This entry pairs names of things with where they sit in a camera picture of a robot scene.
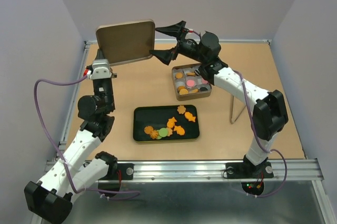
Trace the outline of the pink sandwich cookie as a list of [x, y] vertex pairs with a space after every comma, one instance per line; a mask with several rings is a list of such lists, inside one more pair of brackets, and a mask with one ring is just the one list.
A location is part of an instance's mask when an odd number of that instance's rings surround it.
[[195, 81], [192, 80], [192, 79], [189, 79], [189, 80], [186, 81], [186, 86], [187, 86], [188, 88], [193, 88], [193, 87], [195, 87], [195, 85], [196, 85], [196, 83], [195, 83]]

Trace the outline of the swirl butter cookie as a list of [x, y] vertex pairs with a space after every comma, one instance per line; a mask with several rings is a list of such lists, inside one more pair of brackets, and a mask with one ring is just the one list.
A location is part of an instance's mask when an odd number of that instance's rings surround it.
[[180, 91], [181, 89], [184, 89], [185, 87], [184, 86], [179, 86], [178, 88], [177, 88], [177, 91]]

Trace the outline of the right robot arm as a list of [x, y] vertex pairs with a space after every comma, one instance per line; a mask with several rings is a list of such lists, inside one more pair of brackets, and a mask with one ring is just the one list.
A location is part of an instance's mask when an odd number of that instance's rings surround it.
[[289, 121], [284, 96], [279, 90], [268, 91], [249, 82], [223, 62], [219, 57], [220, 41], [214, 33], [205, 32], [197, 42], [186, 37], [190, 30], [185, 25], [185, 21], [180, 21], [155, 28], [159, 33], [176, 38], [176, 46], [169, 50], [151, 50], [150, 54], [166, 65], [179, 54], [199, 62], [198, 75], [245, 103], [253, 140], [243, 161], [231, 163], [227, 170], [230, 177], [253, 177], [264, 170], [277, 134]]

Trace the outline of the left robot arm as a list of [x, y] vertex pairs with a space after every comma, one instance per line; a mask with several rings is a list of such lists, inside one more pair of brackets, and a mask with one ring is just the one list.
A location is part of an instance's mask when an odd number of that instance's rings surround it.
[[63, 223], [73, 203], [101, 177], [110, 179], [117, 174], [116, 158], [101, 152], [86, 167], [82, 164], [110, 133], [115, 110], [110, 64], [101, 49], [93, 63], [86, 67], [82, 80], [93, 82], [93, 95], [78, 101], [78, 117], [83, 120], [72, 143], [37, 182], [24, 188], [28, 209], [49, 223]]

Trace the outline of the grey tin lid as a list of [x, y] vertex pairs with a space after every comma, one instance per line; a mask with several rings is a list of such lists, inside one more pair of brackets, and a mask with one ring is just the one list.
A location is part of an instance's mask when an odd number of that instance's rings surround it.
[[101, 25], [96, 31], [98, 49], [111, 66], [148, 60], [155, 45], [153, 20], [138, 20]]

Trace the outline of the metal tongs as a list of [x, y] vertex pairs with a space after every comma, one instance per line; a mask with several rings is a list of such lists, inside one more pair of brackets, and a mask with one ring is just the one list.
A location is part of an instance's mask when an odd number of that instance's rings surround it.
[[246, 110], [246, 104], [235, 96], [231, 95], [230, 101], [230, 123], [234, 124]]

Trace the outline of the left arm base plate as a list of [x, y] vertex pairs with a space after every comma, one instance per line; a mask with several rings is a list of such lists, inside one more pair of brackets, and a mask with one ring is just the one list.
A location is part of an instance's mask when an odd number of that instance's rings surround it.
[[117, 166], [108, 170], [104, 180], [133, 180], [134, 164], [133, 163], [118, 163]]

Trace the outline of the dotted round biscuit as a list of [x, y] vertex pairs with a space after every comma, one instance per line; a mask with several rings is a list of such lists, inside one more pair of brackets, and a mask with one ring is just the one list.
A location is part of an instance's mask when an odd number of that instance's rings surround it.
[[189, 91], [187, 89], [180, 89], [179, 90], [179, 95], [187, 95]]

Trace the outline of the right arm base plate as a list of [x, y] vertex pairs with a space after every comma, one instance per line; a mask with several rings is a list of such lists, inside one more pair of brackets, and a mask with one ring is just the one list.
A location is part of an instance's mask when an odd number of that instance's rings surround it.
[[265, 162], [254, 166], [244, 162], [229, 162], [225, 165], [226, 177], [228, 179], [257, 179], [274, 178], [273, 170], [270, 162]]

